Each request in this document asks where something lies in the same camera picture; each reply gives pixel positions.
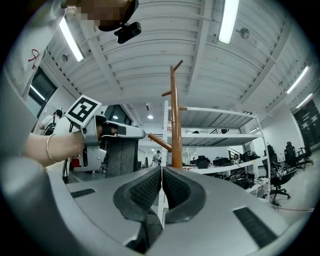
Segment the floor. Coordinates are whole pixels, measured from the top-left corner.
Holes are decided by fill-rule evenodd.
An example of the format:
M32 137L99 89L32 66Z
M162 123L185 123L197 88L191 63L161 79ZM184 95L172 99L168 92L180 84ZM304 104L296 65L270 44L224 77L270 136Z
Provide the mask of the floor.
M305 171L298 169L297 174L282 189L290 194L291 198L287 199L286 195L278 194L277 202L281 205L275 209L291 226L301 218L308 218L318 200L320 199L320 150L314 152L310 157L313 165L308 163Z

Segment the white ceiling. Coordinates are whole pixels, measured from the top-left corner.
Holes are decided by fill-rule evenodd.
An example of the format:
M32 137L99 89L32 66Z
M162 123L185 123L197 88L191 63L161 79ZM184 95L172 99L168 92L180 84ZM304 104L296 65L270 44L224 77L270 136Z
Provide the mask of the white ceiling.
M85 58L77 62L60 29L48 52L68 87L104 105L132 103L148 124L155 120L147 119L144 103L151 103L152 114L162 115L161 93L170 89L170 65L179 60L183 64L176 77L184 106L236 108L265 116L280 103L294 108L319 86L319 60L312 44L271 0L240 1L230 44L217 41L223 0L139 3L130 22L140 22L142 33L124 44L117 43L113 32L67 17ZM237 32L242 28L249 30L248 39ZM68 56L67 62L62 55ZM287 95L305 65L309 70Z

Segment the ceiling light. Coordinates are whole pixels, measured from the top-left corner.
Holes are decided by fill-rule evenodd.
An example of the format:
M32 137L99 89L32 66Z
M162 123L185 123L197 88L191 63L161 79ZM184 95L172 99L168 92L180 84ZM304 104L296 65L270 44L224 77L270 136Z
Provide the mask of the ceiling light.
M289 94L296 86L297 84L300 82L300 80L304 77L304 75L306 74L308 70L308 66L306 66L302 73L299 75L299 77L295 80L295 82L293 83L293 85L286 91L287 94Z
M31 88L42 100L44 100L44 101L46 100L45 97L43 97L43 96L40 94L40 92L38 92L37 89L32 86L32 84L30 84L30 88Z
M255 129L253 129L252 131L250 131L250 133L253 133L254 131L256 131L256 130L258 130L258 129L260 129L260 127L257 127L257 128L255 128Z
M225 0L221 28L219 33L219 41L229 44L234 30L239 0Z
M79 50L74 38L72 37L71 32L70 32L70 30L68 28L68 25L67 25L67 22L66 22L65 18L63 18L61 20L59 26L60 26L60 29L61 29L63 35L64 35L64 38L65 38L66 42L68 43L71 51L73 52L76 60L78 62L81 61L84 58L84 56L82 55L82 53Z
M307 100L309 100L309 99L311 98L311 96L312 96L312 93L310 93L310 94L308 95L308 97L306 97L306 98L296 107L296 109L300 108Z

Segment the window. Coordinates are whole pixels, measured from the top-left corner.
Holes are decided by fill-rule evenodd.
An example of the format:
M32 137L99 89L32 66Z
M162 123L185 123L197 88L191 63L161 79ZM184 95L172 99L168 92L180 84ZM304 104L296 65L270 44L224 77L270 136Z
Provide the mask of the window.
M107 120L112 122L130 126L132 121L129 116L123 111L120 105L108 106L105 110L104 116Z
M32 79L26 101L27 106L37 118L56 89L54 84L39 67Z

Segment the shelf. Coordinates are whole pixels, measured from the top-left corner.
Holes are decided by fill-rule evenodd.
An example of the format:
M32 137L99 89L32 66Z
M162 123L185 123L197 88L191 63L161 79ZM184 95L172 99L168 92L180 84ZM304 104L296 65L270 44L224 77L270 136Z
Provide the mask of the shelf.
M267 159L267 156L262 156L258 159L252 160L252 161L248 161L248 162L243 162L243 163L239 163L238 164L233 164L230 166L212 166L208 169L197 169L197 168L193 168L193 169L189 169L191 172L197 173L197 174L215 174L215 173L220 173L220 172L227 172L227 171L231 171L231 170L235 170L238 168L243 168L246 166L251 166L257 163L257 160L265 160Z
M181 126L184 128L239 129L254 118L253 114L214 108L187 107L187 110L180 112Z
M248 193L255 191L256 189L259 189L262 185L266 184L269 179L268 178L262 178L262 184L255 184L253 187L246 189L245 191L247 191Z
M167 134L168 143L172 142L172 133ZM211 134L211 133L182 133L183 147L229 147L248 143L261 134Z

